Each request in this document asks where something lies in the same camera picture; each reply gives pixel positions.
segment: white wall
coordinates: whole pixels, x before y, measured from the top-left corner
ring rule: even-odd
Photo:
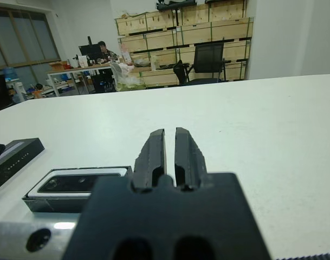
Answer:
[[[330,74],[330,0],[315,0],[301,75]]]
[[[107,48],[120,53],[117,26],[109,0],[52,0],[54,21],[59,29],[67,58],[80,55],[79,46],[105,41]]]
[[[294,76],[307,0],[257,0],[249,79]]]
[[[330,0],[249,0],[248,79],[330,74]]]

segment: chair backrest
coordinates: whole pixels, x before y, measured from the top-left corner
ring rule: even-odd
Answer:
[[[179,60],[177,64],[173,66],[173,72],[176,74],[179,84],[184,85],[186,81],[186,74],[182,60]]]
[[[197,45],[193,68],[196,73],[213,73],[222,71],[224,43],[207,43]]]

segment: white desk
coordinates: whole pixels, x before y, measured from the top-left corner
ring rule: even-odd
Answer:
[[[71,79],[74,79],[73,77],[73,73],[83,73],[83,72],[91,72],[92,70],[99,70],[99,69],[109,69],[110,68],[110,65],[109,63],[104,63],[104,64],[95,64],[93,66],[90,66],[90,67],[86,67],[86,68],[76,68],[76,69],[66,69],[66,70],[53,70],[53,71],[49,71],[47,72],[47,76],[48,76],[48,79],[51,83],[51,86],[53,87],[53,90],[54,90],[54,93],[56,96],[60,96],[60,93],[59,91],[57,90],[57,86],[55,85],[54,81],[53,81],[53,78],[52,76],[54,75],[61,75],[61,74],[70,74],[70,77]],[[89,89],[88,89],[88,86],[84,80],[84,76],[83,77],[83,83],[84,83],[84,87],[86,89],[86,93],[89,93]],[[76,82],[73,81],[73,85],[75,87],[75,89],[78,91],[79,93],[79,90],[77,88],[77,85],[76,85]]]
[[[188,129],[209,172],[237,173],[273,258],[330,252],[330,75],[40,99],[0,112],[0,143],[46,150],[0,189],[0,221],[42,221],[21,198],[50,169],[134,165],[149,133]],[[71,218],[67,214],[55,218]]]

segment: plastic bag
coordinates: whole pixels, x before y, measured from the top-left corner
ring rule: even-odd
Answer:
[[[146,86],[142,79],[132,76],[120,78],[115,86],[117,91],[141,90],[145,88]]]
[[[148,67],[150,65],[150,61],[145,58],[140,58],[134,61],[135,67]]]
[[[146,89],[143,79],[128,75],[131,69],[129,66],[111,63],[111,69],[115,79],[116,91],[119,92]]]

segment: person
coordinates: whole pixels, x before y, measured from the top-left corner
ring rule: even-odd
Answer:
[[[103,54],[103,58],[105,59],[105,61],[108,62],[108,61],[110,61],[110,59],[112,59],[111,61],[118,60],[119,57],[117,56],[117,54],[115,54],[111,50],[108,50],[104,41],[100,41],[98,43],[98,45],[101,48],[101,52]]]

